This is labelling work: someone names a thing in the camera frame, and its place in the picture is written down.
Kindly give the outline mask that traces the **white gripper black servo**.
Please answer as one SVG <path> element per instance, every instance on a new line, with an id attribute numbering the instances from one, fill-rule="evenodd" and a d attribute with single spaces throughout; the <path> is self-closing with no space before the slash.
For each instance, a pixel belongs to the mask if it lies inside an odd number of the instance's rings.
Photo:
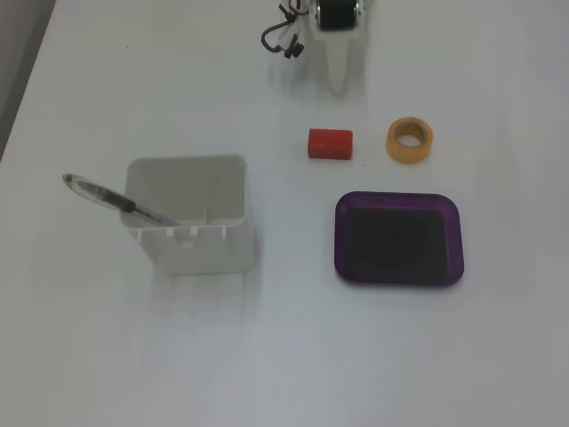
<path id="1" fill-rule="evenodd" d="M 366 9 L 365 0 L 316 0 L 310 4 L 310 16 L 317 28 L 321 30 L 318 34 L 324 45 L 330 86 L 335 92 L 339 91 L 345 83 L 350 48 L 356 32 L 347 32 L 338 42 L 338 77 L 336 76 L 335 38 L 325 32 L 354 30 L 364 20 Z"/>

